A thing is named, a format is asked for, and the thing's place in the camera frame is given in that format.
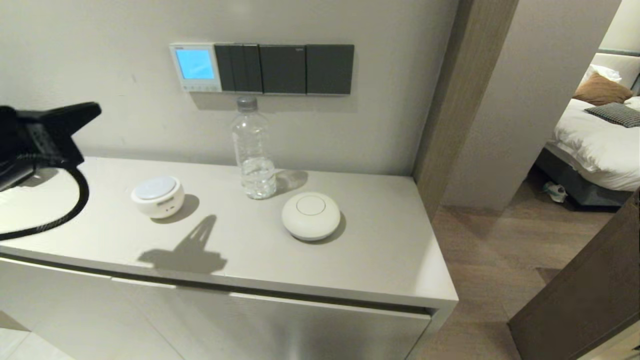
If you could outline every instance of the cabinet top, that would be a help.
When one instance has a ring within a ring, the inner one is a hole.
[[[426,306],[458,296],[410,177],[279,171],[278,192],[251,200],[237,167],[86,158],[90,199],[61,227],[2,241],[0,255],[114,272]],[[186,195],[173,217],[151,220],[130,199],[141,181],[180,179]],[[287,199],[321,192],[342,220],[327,240],[293,238],[280,214]],[[77,186],[60,170],[37,186],[0,193],[0,233],[65,214]]]

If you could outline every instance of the checkered pillow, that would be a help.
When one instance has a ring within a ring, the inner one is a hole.
[[[624,127],[640,126],[640,111],[629,108],[617,102],[585,109],[586,112],[594,114],[611,124],[622,125]]]

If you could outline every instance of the pillow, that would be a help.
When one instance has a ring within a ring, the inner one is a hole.
[[[611,124],[622,125],[624,127],[640,126],[640,111],[633,110],[617,102],[584,109],[584,111],[594,114]]]
[[[632,96],[633,93],[628,88],[594,73],[586,83],[578,86],[573,98],[599,106],[610,102],[623,103]]]
[[[625,101],[625,105],[633,110],[640,111],[640,96],[634,96],[631,99]]]
[[[589,65],[589,68],[587,69],[587,71],[584,73],[582,80],[580,81],[580,85],[586,83],[587,80],[589,80],[591,75],[593,75],[594,73],[598,73],[603,77],[607,78],[608,80],[613,81],[614,83],[619,83],[622,80],[619,72],[613,69],[610,69],[608,67],[591,64]]]

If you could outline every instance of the thermostat display screen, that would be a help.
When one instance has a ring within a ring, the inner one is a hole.
[[[209,51],[202,49],[176,49],[175,55],[185,79],[214,79]]]

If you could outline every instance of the wooden floor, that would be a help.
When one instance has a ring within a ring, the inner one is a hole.
[[[530,173],[502,213],[438,210],[433,228],[460,303],[422,358],[520,359],[507,321],[613,216],[553,203],[543,182]]]

